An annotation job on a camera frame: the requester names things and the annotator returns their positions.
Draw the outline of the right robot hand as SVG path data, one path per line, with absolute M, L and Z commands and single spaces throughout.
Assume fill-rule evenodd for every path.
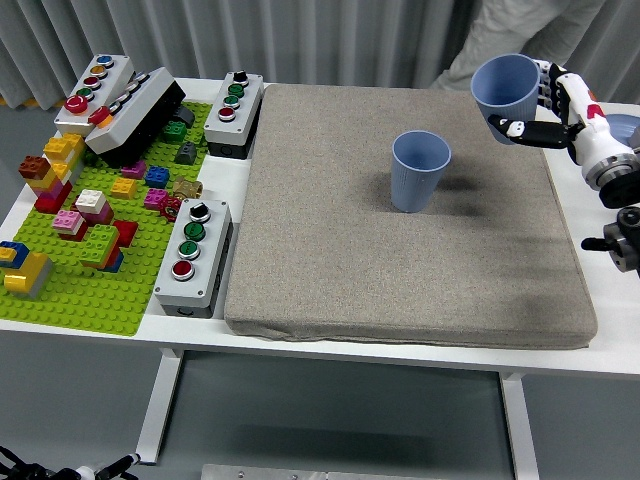
M 600 103 L 582 77 L 548 61 L 538 60 L 536 64 L 541 74 L 538 104 L 560 121 L 512 120 L 492 114 L 488 123 L 516 144 L 566 148 L 585 174 L 604 166 L 637 171 L 636 154 L 614 138 Z

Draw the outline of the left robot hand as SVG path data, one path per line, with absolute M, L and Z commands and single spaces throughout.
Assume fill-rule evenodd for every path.
M 56 472 L 52 479 L 55 480 L 111 480 L 111 479 L 137 479 L 136 475 L 128 470 L 140 462 L 140 455 L 132 453 L 116 460 L 110 465 L 98 469 L 89 466 L 80 466 L 76 469 L 63 468 Z

